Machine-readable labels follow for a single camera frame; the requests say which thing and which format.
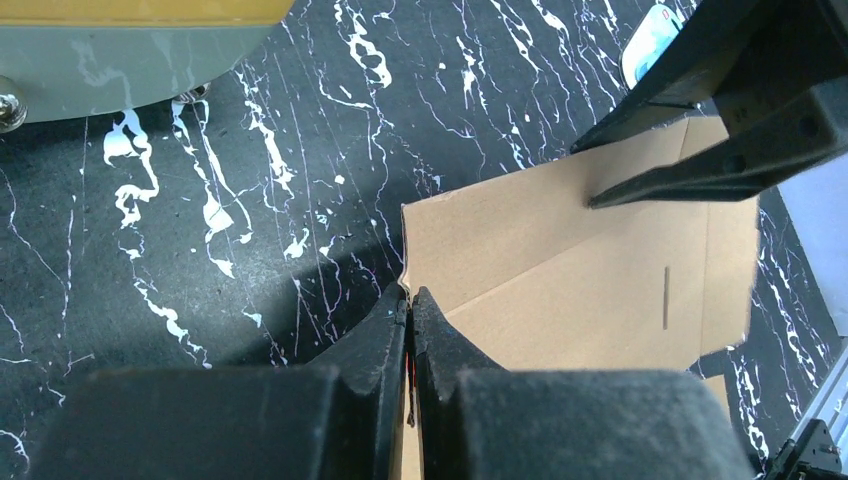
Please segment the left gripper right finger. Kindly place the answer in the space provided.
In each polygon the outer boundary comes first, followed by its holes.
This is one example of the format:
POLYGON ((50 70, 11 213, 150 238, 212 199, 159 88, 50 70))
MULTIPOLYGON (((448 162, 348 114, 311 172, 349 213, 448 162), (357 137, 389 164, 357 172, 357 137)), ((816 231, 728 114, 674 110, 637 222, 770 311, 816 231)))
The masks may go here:
POLYGON ((750 479, 723 409, 686 371, 513 371, 421 288, 410 313, 425 479, 750 479))

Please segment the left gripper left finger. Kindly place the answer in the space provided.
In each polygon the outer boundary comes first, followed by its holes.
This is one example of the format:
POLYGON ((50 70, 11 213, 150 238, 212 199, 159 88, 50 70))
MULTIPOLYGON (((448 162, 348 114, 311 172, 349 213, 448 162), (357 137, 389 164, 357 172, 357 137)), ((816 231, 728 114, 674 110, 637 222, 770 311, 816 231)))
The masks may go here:
POLYGON ((91 375, 53 422, 33 479, 397 479, 407 302, 388 287, 294 367, 91 375))

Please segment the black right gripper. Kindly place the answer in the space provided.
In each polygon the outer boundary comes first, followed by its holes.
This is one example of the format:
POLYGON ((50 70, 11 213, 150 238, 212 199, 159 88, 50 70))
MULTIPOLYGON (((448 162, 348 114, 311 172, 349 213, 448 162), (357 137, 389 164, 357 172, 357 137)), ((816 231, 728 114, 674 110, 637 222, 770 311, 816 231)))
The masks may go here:
POLYGON ((742 201, 846 154, 847 3, 700 2, 644 77, 570 152, 638 135, 712 97, 734 136, 626 179, 588 206, 742 201))

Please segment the brown cardboard box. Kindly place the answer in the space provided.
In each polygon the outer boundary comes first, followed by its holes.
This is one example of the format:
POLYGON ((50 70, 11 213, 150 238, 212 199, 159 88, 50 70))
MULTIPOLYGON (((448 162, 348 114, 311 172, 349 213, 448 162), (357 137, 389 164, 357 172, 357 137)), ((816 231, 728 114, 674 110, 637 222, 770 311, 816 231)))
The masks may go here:
MULTIPOLYGON (((749 330, 756 201, 587 204, 726 137, 718 118, 687 118, 406 205, 401 285, 428 289, 506 369, 686 371, 729 420, 706 359, 749 330)), ((419 428, 404 443, 403 477, 425 479, 419 428)))

